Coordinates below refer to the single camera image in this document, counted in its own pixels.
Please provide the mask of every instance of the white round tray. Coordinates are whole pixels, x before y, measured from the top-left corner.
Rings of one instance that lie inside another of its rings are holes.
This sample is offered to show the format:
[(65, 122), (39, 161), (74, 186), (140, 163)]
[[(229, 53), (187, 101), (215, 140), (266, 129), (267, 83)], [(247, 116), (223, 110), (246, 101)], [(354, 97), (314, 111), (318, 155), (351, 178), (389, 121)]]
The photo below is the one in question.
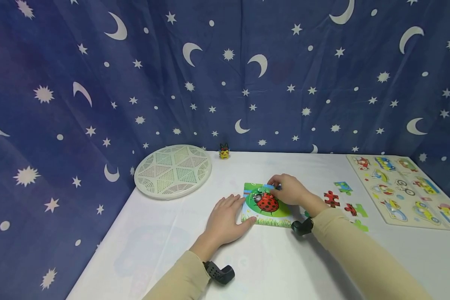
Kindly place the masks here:
[(143, 159), (135, 171), (135, 185), (145, 195), (171, 200), (192, 193), (207, 181), (212, 162), (207, 153), (192, 145), (159, 149)]

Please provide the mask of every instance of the ladybug puzzle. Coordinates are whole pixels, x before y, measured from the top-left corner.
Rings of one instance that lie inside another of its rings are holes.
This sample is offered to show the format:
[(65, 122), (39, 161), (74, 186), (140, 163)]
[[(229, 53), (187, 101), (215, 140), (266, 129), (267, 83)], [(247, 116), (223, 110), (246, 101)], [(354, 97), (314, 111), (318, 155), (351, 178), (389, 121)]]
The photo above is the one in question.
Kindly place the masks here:
[(256, 224), (291, 228), (294, 221), (288, 205), (270, 193), (274, 186), (260, 183), (245, 183), (242, 206), (242, 222), (256, 217)]

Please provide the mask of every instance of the red ladybug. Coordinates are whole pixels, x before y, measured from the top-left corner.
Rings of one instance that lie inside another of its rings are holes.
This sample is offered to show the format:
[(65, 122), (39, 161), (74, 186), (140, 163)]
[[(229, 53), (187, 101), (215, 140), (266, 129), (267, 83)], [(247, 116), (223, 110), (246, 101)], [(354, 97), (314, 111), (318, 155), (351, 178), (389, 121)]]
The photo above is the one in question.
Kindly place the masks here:
[(272, 215), (272, 212), (278, 210), (278, 201), (272, 194), (266, 192), (262, 194), (256, 194), (255, 196), (253, 196), (253, 199), (262, 211), (266, 211), (270, 213), (270, 215)]

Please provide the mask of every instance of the blue curtain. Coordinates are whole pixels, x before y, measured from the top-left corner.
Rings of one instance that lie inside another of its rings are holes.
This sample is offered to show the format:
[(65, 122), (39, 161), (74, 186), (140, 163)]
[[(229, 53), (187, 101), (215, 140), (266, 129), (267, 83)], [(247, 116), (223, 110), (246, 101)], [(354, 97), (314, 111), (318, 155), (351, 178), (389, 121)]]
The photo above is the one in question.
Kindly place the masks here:
[(64, 299), (141, 159), (222, 142), (450, 196), (450, 1), (0, 0), (0, 299)]

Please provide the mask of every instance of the white table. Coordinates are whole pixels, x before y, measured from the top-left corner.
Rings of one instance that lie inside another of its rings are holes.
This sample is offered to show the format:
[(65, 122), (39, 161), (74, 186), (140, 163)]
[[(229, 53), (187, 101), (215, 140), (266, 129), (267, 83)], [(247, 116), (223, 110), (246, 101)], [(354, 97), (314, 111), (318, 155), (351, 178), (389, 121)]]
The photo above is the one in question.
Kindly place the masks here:
[[(202, 233), (222, 196), (241, 194), (244, 183), (266, 183), (281, 173), (296, 176), (317, 195), (347, 181), (368, 213), (361, 220), (370, 236), (434, 299), (450, 299), (450, 231), (387, 225), (345, 155), (231, 152), (230, 159), (220, 160), (218, 153), (208, 154), (210, 178), (186, 197), (158, 201), (133, 191), (68, 300), (140, 300)], [(226, 287), (210, 284), (204, 300), (360, 299), (313, 235), (254, 225), (241, 240), (219, 249), (213, 261), (220, 268), (231, 265), (235, 279)]]

